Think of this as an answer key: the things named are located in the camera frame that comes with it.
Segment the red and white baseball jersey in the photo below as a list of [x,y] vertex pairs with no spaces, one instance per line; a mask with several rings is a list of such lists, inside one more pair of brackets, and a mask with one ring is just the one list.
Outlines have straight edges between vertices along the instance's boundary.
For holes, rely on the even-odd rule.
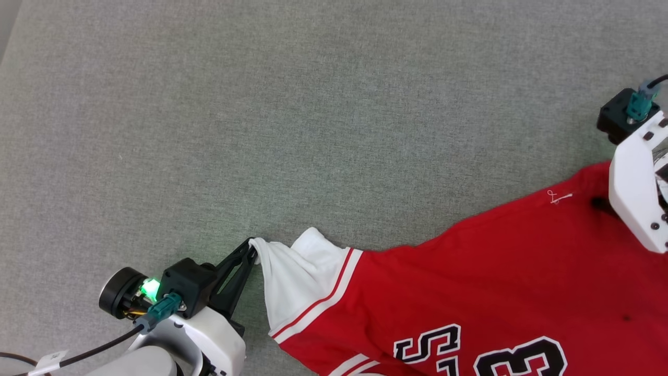
[[320,376],[668,376],[668,254],[595,207],[609,166],[416,246],[254,238],[269,335]]

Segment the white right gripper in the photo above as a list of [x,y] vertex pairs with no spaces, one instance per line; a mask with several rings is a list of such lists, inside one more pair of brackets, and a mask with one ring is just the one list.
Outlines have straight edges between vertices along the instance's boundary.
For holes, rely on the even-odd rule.
[[616,212],[649,251],[668,252],[668,119],[659,110],[615,149],[609,167],[609,199],[591,199],[594,209]]

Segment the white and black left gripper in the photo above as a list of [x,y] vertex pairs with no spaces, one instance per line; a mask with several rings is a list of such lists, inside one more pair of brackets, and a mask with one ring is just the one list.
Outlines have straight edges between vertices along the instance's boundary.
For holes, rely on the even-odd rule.
[[99,307],[132,322],[134,341],[98,369],[98,376],[240,376],[244,327],[232,315],[257,260],[251,238],[214,267],[210,300],[193,318],[177,315],[182,298],[157,298],[160,280],[131,267],[116,272],[99,296]]

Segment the grey fabric sofa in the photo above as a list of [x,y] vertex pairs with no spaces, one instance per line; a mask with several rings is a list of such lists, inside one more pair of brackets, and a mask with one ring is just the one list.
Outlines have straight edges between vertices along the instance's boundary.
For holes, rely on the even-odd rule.
[[418,244],[609,159],[668,0],[23,0],[0,62],[0,352],[126,333],[124,266]]

